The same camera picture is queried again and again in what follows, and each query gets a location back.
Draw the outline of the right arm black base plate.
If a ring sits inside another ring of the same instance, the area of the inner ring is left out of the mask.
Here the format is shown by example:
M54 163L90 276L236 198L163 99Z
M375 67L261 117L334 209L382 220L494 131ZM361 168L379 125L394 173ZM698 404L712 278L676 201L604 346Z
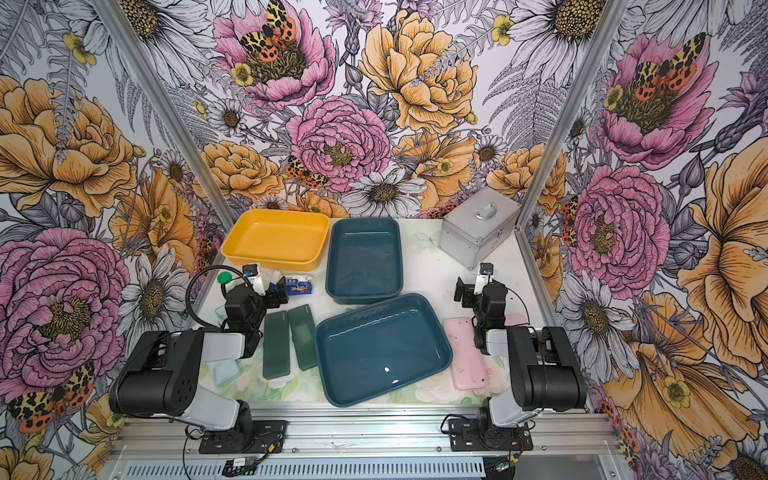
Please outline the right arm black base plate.
M441 424L454 452L512 452L522 454L533 449L530 432L525 428L502 428L476 418L450 415Z

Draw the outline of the silver metal case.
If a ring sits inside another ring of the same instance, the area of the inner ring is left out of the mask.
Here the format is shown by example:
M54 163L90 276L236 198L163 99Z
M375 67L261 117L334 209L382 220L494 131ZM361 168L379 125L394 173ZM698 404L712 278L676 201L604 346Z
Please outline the silver metal case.
M472 270L511 235L521 208L496 190L479 190L443 217L438 246Z

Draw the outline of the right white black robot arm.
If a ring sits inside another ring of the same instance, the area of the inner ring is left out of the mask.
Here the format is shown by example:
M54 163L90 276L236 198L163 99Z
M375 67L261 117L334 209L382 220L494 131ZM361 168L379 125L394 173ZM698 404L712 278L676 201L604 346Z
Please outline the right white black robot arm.
M456 282L454 300L473 316L443 322L453 351L454 387L484 388L488 383L484 358L490 356L507 359L510 386L485 398L475 417L448 419L446 434L454 452L521 454L533 448L529 423L537 416L585 406L586 382L565 329L535 329L529 316L509 325L505 310L511 293L490 275L479 276L473 284Z

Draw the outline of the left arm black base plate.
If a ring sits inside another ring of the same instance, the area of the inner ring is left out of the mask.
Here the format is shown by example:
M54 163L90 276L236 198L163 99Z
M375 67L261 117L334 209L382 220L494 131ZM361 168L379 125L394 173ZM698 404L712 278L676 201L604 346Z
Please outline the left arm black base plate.
M288 422L252 420L226 431L209 431L198 447L200 454L276 454L281 453Z

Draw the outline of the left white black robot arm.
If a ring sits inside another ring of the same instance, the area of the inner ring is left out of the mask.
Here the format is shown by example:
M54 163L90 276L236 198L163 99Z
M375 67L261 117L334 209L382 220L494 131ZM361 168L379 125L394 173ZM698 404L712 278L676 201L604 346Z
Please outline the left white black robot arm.
M256 420L247 402L221 396L198 382L205 363L251 358L263 338L268 310L288 301L284 278L259 294L242 271L226 270L240 280L220 285L225 320L214 325L196 314L191 295L198 280L192 278L184 301L197 328L143 334L111 386L109 405L121 415L162 418L200 428L202 454L277 454L282 450L286 422Z

